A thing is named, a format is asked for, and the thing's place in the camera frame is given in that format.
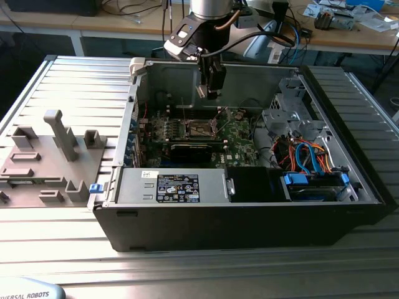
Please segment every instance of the metal sheet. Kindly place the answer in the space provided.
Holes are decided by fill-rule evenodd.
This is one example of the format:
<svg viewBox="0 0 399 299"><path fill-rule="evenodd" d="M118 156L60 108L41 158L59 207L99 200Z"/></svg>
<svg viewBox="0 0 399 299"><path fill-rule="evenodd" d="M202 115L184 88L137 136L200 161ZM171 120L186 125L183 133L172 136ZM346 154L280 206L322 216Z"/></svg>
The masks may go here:
<svg viewBox="0 0 399 299"><path fill-rule="evenodd" d="M58 92L123 92L129 91L129 85L95 85L95 84L54 84L41 83L36 90L57 90Z"/></svg>
<svg viewBox="0 0 399 299"><path fill-rule="evenodd" d="M350 111L352 114L374 114L377 111L372 107L359 107L359 106L336 106L335 109L339 113Z"/></svg>
<svg viewBox="0 0 399 299"><path fill-rule="evenodd" d="M106 65L61 65L54 64L51 70L62 70L69 72L111 72L111 73L126 73L128 72L128 67L114 67Z"/></svg>
<svg viewBox="0 0 399 299"><path fill-rule="evenodd" d="M44 115L47 110L56 110L61 107L58 105L48 107L25 107L20 115L40 116ZM122 117L123 108L69 108L67 105L62 107L62 115L64 116L106 116L106 117Z"/></svg>
<svg viewBox="0 0 399 299"><path fill-rule="evenodd" d="M395 149L391 150L365 150L365 154L370 160L398 160L399 152Z"/></svg>
<svg viewBox="0 0 399 299"><path fill-rule="evenodd" d="M348 110L347 112L349 112L349 113L341 113L340 114L343 121L366 121L368 123L369 122L370 123L383 122L382 117L378 114L368 114L368 115L352 114L352 113L350 113L350 110Z"/></svg>
<svg viewBox="0 0 399 299"><path fill-rule="evenodd" d="M113 63L108 60L120 60L60 59L83 60L89 65L93 63L89 60L101 60L106 64ZM50 75L58 78L86 76L100 80L118 78L126 82L129 77L127 70L120 74L49 71L46 78ZM43 108L55 103L63 106L65 101L62 99L57 95L54 98L32 98L28 106ZM123 100L78 99L68 100L70 108L124 107ZM74 126L73 131L79 134L86 128L98 128L100 134L118 136L116 127ZM39 134L46 130L37 129ZM10 141L4 139L0 142L1 145ZM108 144L115 146L116 138L109 140ZM397 153L368 152L379 152L385 159L392 159ZM109 167L110 163L103 160L102 166ZM109 175L100 174L97 181L108 179ZM398 229L396 213L376 226L358 228L332 247L119 253L101 235L95 218L86 208L0 209L0 231L13 232L0 232L8 238L2 240L0 237L0 251L3 253L0 255L0 273L1 276L23 275L61 283L71 299L397 298Z"/></svg>
<svg viewBox="0 0 399 299"><path fill-rule="evenodd" d="M123 92L55 92L39 90L33 93L32 98L59 98L74 99L82 98L88 100L125 100L126 93Z"/></svg>
<svg viewBox="0 0 399 299"><path fill-rule="evenodd" d="M58 58L54 64L63 65L106 65L116 67L128 67L129 61L126 59L63 59Z"/></svg>
<svg viewBox="0 0 399 299"><path fill-rule="evenodd" d="M27 103L26 107L53 107L54 101L52 98L32 98ZM71 107L88 107L88 108L125 108L125 100L91 100L86 98L69 98L67 101L59 101L57 104L60 108Z"/></svg>
<svg viewBox="0 0 399 299"><path fill-rule="evenodd" d="M40 121L43 121L42 116L20 116L15 120L14 124L26 126L32 123L39 123ZM122 117L91 117L91 116L68 116L68 115L62 117L62 123L65 126L92 125L92 126L119 127L121 122L122 122Z"/></svg>
<svg viewBox="0 0 399 299"><path fill-rule="evenodd" d="M96 79L96 78L67 78L67 77L45 77L42 83L56 83L56 84L95 84L95 85L126 85L130 86L130 82L123 79Z"/></svg>
<svg viewBox="0 0 399 299"><path fill-rule="evenodd" d="M398 140L397 135L392 131L374 132L374 131L351 131L357 140Z"/></svg>

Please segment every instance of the warning label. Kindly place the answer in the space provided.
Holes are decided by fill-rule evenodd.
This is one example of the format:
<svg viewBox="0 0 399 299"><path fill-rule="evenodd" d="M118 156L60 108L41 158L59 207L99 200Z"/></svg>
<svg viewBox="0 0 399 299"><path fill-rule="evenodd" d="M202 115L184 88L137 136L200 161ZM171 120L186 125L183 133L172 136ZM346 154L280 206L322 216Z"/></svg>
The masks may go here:
<svg viewBox="0 0 399 299"><path fill-rule="evenodd" d="M197 174L159 174L156 201L200 202L200 184Z"/></svg>

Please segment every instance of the cable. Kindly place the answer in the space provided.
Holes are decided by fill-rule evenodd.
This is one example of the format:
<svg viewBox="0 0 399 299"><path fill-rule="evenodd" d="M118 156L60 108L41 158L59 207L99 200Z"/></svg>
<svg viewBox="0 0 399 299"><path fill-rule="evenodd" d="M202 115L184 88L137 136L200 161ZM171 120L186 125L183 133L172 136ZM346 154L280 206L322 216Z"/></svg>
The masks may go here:
<svg viewBox="0 0 399 299"><path fill-rule="evenodd" d="M162 49L163 49L163 55L166 58L166 50L165 50L165 19L166 19L166 9L162 9Z"/></svg>
<svg viewBox="0 0 399 299"><path fill-rule="evenodd" d="M169 20L170 20L170 34L173 32L173 22L172 22L172 0L169 0Z"/></svg>
<svg viewBox="0 0 399 299"><path fill-rule="evenodd" d="M290 19L293 19L293 20L294 20L294 23L295 23L295 26L296 26L297 28L299 28L299 30L300 30L300 29L302 28L302 26L300 25L299 21L297 21L297 19L295 18L295 14L294 14L294 12L292 11L291 7L288 7L288 10L291 12L292 17L290 17L290 16L286 16L286 17L289 17Z"/></svg>
<svg viewBox="0 0 399 299"><path fill-rule="evenodd" d="M247 34L246 36L243 36L242 38L236 40L235 42L232 42L231 44L223 47L222 49L212 52L212 53L208 53L208 54L201 54L200 56L202 58L208 58L208 57L212 57L212 56L216 56L219 54L222 54L223 52L226 52L227 50L233 48L234 46L244 42L247 39L250 39L252 37L255 36L273 36L273 37L278 37L279 39L282 39L288 43L290 43L290 45L295 46L295 42L293 42L292 40L290 40L288 37L280 34L280 33L276 33L276 32L269 32L269 31L262 31L262 32L253 32L250 34Z"/></svg>
<svg viewBox="0 0 399 299"><path fill-rule="evenodd" d="M381 65L381 62L378 61L378 59L374 55L369 55L369 56L377 65Z"/></svg>
<svg viewBox="0 0 399 299"><path fill-rule="evenodd" d="M244 100L241 101L241 103L238 105L238 108L241 108L241 105L245 102L245 101L254 101L256 102L259 107L263 108L261 102L259 100L256 100L255 98L245 98Z"/></svg>
<svg viewBox="0 0 399 299"><path fill-rule="evenodd" d="M185 0L181 0L181 15L182 15L182 19L185 18L186 13L185 13Z"/></svg>
<svg viewBox="0 0 399 299"><path fill-rule="evenodd" d="M255 121L254 129L253 129L253 131L252 131L252 142L254 143L254 145L255 145L255 131L256 131L256 126L257 126L257 123L258 123L259 119L261 118L261 116L262 116L262 112L260 112L259 116L257 117L257 119L256 119L256 121Z"/></svg>
<svg viewBox="0 0 399 299"><path fill-rule="evenodd" d="M323 170L320 168L320 165L317 164L317 159L316 159L316 155L313 151L313 148L310 144L302 142L299 143L299 145L297 146L296 150L295 150L295 158L296 158L296 162L298 164L298 166L303 169L307 174L310 174L310 171L302 165L300 158L299 158L299 153L300 153L300 149L304 146L307 146L309 148L309 152L310 152L310 157L312 158L312 164L313 164L313 169L315 172L320 173L321 175L324 174Z"/></svg>
<svg viewBox="0 0 399 299"><path fill-rule="evenodd" d="M102 8L102 10L105 11L107 14L111 14L111 15L113 15L113 16L131 16L132 14L138 14L138 13L140 13L140 12L149 11L150 9L153 9L153 8L156 9L156 8L162 6L162 5L156 5L156 6L148 7L148 8L146 8L146 9L142 9L141 11L129 12L129 13L127 13L127 14L125 14L125 13L123 13L123 14L116 14L116 13L114 13L114 12L112 12L112 11L108 11L108 10L106 10L106 9L104 8L104 5L106 5L106 4L109 3L109 2L110 2L110 0L105 1L105 2L103 3L103 5L102 5L101 8Z"/></svg>
<svg viewBox="0 0 399 299"><path fill-rule="evenodd" d="M256 27L257 27L261 32L266 32L260 24L258 24ZM277 44L279 44L279 45L282 45L282 46L285 47L285 48L291 48L291 47L293 47L293 45L292 45L291 43L282 42L281 40L275 39L274 37L270 37L270 40L272 40L273 42L275 42L275 43L277 43Z"/></svg>
<svg viewBox="0 0 399 299"><path fill-rule="evenodd" d="M302 51L303 49L305 49L305 52L304 52L304 54L302 55L302 59L300 60L300 64L299 64L299 65L302 65L302 64L304 63L304 59L305 59L306 52L307 52L307 45L310 43L310 38L309 38L309 40L308 40L308 39L305 37L305 41L306 41L305 48L302 48L301 50L299 50L299 52L300 52L300 51Z"/></svg>
<svg viewBox="0 0 399 299"><path fill-rule="evenodd" d="M299 43L300 43L300 38L299 38L298 30L295 28L294 25L292 25L291 23L288 23L288 22L285 22L285 24L287 24L288 26L290 26L290 27L292 28L292 30L295 32L296 41L297 41L297 47L295 48L294 56L293 56L293 58L291 59L291 61L290 61L290 63L289 63L289 64L291 64L291 63L294 62L295 58L297 57L298 48L299 48Z"/></svg>
<svg viewBox="0 0 399 299"><path fill-rule="evenodd" d="M386 72L386 74L383 73L383 70L385 68L385 66L388 64L390 58L392 57L392 54L394 53L394 51L397 49L397 46L399 44L399 37L397 39L397 42L395 43L395 45L393 46L392 51L390 52L388 58L386 59L385 63L383 64L382 68L381 68L381 72L377 75L377 77L374 80L374 83L371 87L371 94L374 94L377 89L380 87L381 83L384 81L384 79L387 77L388 73L390 70L388 70Z"/></svg>
<svg viewBox="0 0 399 299"><path fill-rule="evenodd" d="M215 26L214 29L216 31L222 31L225 30L227 28L229 28L235 21L236 19L238 19L239 14L241 13L241 11L236 11L230 18L230 20L228 20L226 23L224 23L223 25L220 26Z"/></svg>
<svg viewBox="0 0 399 299"><path fill-rule="evenodd" d="M367 6L367 5L359 5L360 7L364 7L364 8L367 8L367 9L369 9L369 10L371 10L371 11L373 11L373 12L375 12L379 17L381 17L383 20L384 20L384 16L383 15L381 15L378 11L376 11L374 8L371 8L370 6Z"/></svg>
<svg viewBox="0 0 399 299"><path fill-rule="evenodd" d="M393 106L395 110L399 110L399 98L397 97L390 98L389 102L391 103L391 106Z"/></svg>
<svg viewBox="0 0 399 299"><path fill-rule="evenodd" d="M119 9L119 12L121 12L121 11L125 10L126 8L128 8L128 7L143 5L143 4L145 4L147 1L148 1L148 0L144 0L143 2L138 3L138 4L129 4L129 5L125 5L125 6L123 6L123 7L119 7L119 0L117 0L117 7L118 7L118 9Z"/></svg>
<svg viewBox="0 0 399 299"><path fill-rule="evenodd" d="M19 25L18 25L13 19L11 19L11 17L6 13L6 11L4 10L4 8L2 7L1 4L0 4L0 9L1 9L2 12L4 13L4 15L6 15L6 17L14 24L14 26L17 27L18 30L19 30L22 34L24 34L24 35L30 40L30 42L35 46L35 48L36 48L37 50L39 50L39 52L41 52L42 55L46 55L46 53L42 50L42 48L40 48L40 47L31 39L31 37L30 37L29 35L27 35L27 34L21 29L21 27L19 27Z"/></svg>

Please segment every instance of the electronic device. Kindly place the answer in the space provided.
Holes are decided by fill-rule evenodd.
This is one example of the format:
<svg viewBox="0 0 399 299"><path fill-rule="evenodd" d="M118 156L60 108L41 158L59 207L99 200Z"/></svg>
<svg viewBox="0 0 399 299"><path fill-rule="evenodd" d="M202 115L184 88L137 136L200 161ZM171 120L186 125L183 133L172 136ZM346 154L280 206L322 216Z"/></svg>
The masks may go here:
<svg viewBox="0 0 399 299"><path fill-rule="evenodd" d="M351 14L329 7L321 7L320 12L314 20L314 27L320 30L330 28L352 30L355 19Z"/></svg>
<svg viewBox="0 0 399 299"><path fill-rule="evenodd" d="M93 17L98 13L102 0L6 0L6 3L11 11L54 12Z"/></svg>
<svg viewBox="0 0 399 299"><path fill-rule="evenodd" d="M112 174L90 186L115 250L330 245L397 208L397 180L357 128L399 129L352 74L224 67L214 102L195 62L132 60Z"/></svg>

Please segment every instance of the blue latch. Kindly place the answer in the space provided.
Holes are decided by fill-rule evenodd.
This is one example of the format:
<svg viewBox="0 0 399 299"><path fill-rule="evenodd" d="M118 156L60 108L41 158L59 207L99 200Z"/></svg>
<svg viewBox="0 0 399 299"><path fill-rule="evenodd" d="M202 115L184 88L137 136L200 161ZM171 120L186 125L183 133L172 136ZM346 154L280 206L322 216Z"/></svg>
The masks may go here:
<svg viewBox="0 0 399 299"><path fill-rule="evenodd" d="M91 194L104 193L104 186L102 184L91 184L89 187L89 193Z"/></svg>
<svg viewBox="0 0 399 299"><path fill-rule="evenodd" d="M345 185L349 184L349 177L346 173L341 174L341 179Z"/></svg>
<svg viewBox="0 0 399 299"><path fill-rule="evenodd" d="M284 176L286 185L307 185L309 182L304 173L287 173Z"/></svg>

